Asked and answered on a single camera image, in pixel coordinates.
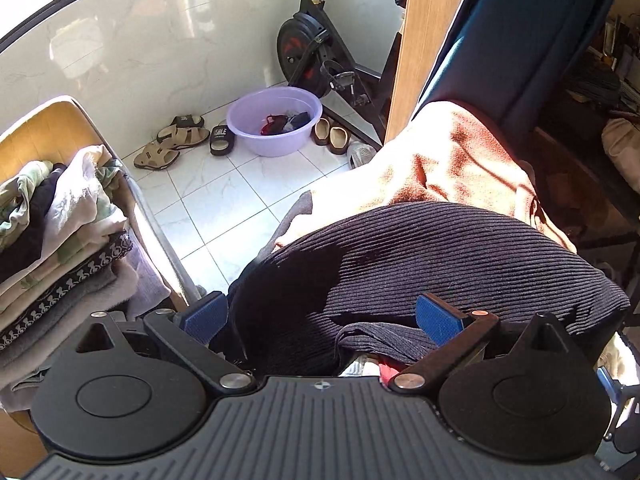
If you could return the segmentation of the brown sandal left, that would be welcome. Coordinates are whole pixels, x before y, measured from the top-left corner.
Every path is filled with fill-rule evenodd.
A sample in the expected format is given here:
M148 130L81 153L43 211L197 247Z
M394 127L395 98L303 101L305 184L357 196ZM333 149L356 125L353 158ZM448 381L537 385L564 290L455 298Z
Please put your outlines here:
M157 141L150 142L134 156L134 166L137 169L160 171L170 167L180 156L171 148L163 148Z

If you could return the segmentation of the tan house slippers pair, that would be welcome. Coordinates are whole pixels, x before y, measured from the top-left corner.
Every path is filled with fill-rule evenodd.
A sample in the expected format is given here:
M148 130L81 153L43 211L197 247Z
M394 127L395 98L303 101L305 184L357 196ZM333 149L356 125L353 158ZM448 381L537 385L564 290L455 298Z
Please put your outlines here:
M348 150L350 132L329 118L321 117L311 130L311 139L317 145L326 146L334 155L344 155Z

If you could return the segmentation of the beige drawstring cosmetic bag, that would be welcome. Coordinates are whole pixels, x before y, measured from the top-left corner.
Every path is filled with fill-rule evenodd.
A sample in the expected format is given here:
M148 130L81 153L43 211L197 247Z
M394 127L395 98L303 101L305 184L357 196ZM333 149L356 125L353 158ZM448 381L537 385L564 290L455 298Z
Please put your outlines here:
M624 118L610 119L601 134L605 154L627 183L639 191L639 129Z

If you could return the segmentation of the purple plastic basin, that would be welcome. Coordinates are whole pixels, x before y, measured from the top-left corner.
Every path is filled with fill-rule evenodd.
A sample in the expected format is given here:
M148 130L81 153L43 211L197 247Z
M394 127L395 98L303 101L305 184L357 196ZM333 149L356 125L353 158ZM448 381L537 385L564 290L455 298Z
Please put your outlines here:
M280 157L307 142L322 112L320 100L309 91L273 87L236 100L226 119L248 150L262 157Z

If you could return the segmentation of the red garment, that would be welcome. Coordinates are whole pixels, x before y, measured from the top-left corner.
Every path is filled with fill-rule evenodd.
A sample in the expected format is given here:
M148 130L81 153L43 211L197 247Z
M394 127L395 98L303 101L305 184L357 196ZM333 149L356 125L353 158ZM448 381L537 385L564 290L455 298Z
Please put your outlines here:
M407 364L399 363L387 356L378 357L378 371L383 385L387 386L395 376L402 373L407 367Z

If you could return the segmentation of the black exercise bike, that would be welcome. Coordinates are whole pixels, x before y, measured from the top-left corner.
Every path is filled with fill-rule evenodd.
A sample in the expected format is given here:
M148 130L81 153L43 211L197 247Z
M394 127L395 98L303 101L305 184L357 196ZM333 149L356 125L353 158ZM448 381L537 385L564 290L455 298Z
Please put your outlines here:
M402 32L396 32L382 72L357 63L324 6L326 0L299 0L277 36L278 61L288 85L323 98L337 93L375 131L371 138L351 122L346 127L374 148L385 141Z

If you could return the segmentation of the teal blue curtain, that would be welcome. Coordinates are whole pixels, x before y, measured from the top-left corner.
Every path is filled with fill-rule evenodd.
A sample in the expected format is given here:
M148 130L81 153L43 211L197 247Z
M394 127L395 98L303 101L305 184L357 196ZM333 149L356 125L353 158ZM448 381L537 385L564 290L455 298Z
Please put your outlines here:
M468 104L519 148L613 1L462 0L416 107Z

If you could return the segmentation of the black slide slipper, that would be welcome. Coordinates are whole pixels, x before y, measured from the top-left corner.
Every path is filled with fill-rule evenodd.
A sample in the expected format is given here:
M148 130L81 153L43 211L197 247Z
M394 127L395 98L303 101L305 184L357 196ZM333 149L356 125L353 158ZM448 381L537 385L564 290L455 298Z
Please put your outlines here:
M226 122L216 125L209 136L209 153L213 156L227 156L234 149L235 134Z

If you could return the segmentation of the black ribbed knit garment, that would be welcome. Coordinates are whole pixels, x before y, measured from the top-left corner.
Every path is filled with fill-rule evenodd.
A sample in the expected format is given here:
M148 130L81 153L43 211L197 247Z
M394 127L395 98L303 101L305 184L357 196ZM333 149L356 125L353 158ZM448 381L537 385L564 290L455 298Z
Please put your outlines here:
M507 340L555 315L597 359L628 309L600 270L531 226L453 203L403 203L337 221L252 261L212 346L257 375L331 375L356 353L404 364L435 349L416 322L432 294L500 318Z

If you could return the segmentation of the orange brown blanket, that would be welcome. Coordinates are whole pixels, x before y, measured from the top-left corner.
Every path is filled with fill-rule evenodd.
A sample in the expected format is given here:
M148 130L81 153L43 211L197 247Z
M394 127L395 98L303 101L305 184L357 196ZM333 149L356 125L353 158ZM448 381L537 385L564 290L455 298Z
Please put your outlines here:
M376 207L426 200L498 212L576 250L542 208L533 168L512 158L498 127L469 105L439 101L423 107L367 164L312 184L258 255Z

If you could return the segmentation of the stack of folded clothes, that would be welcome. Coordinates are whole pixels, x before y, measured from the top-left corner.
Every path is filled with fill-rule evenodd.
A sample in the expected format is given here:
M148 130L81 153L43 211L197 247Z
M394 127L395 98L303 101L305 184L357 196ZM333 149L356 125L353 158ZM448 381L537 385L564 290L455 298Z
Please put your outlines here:
M1 278L2 387L34 372L91 313L123 307L141 283L167 297L156 270L130 260L142 248L112 200L125 188L103 145L82 148L62 171L43 218L40 257Z

